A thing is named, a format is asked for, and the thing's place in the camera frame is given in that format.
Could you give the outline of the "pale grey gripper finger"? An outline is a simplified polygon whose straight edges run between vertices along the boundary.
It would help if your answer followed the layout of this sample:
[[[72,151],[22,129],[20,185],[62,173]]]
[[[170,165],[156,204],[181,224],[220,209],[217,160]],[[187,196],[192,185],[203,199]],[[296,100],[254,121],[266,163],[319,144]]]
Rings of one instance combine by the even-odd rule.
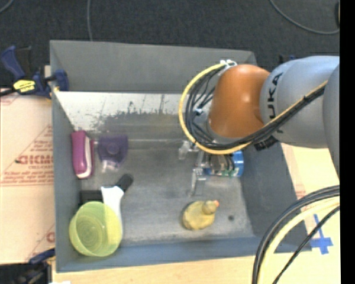
[[[206,176],[203,168],[194,168],[192,170],[190,196],[201,195],[205,182]]]
[[[185,160],[188,153],[197,152],[197,151],[198,151],[198,148],[196,145],[194,145],[193,143],[191,143],[188,140],[184,140],[182,142],[182,145],[178,149],[178,159]]]

